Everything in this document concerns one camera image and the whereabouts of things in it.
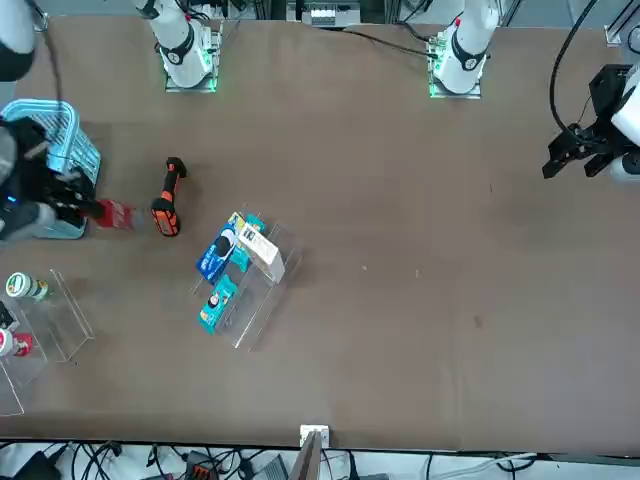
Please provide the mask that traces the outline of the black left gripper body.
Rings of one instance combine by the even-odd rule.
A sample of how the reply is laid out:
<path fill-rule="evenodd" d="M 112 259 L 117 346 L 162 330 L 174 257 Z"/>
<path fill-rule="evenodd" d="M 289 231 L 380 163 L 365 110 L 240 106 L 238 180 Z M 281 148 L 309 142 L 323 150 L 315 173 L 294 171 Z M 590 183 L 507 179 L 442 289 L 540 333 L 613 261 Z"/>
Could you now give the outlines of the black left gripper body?
<path fill-rule="evenodd" d="M 591 100 L 596 115 L 594 131 L 604 131 L 623 96 L 629 64 L 606 64 L 589 82 Z"/>

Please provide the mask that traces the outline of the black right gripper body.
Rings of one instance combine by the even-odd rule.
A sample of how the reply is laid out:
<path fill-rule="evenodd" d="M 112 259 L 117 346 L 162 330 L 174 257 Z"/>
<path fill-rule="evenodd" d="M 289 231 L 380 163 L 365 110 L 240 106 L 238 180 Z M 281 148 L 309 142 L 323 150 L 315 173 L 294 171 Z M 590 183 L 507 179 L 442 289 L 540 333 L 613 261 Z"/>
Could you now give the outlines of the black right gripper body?
<path fill-rule="evenodd" d="M 18 163 L 21 175 L 51 175 L 48 167 L 49 139 L 46 129 L 34 119 L 17 122 Z"/>

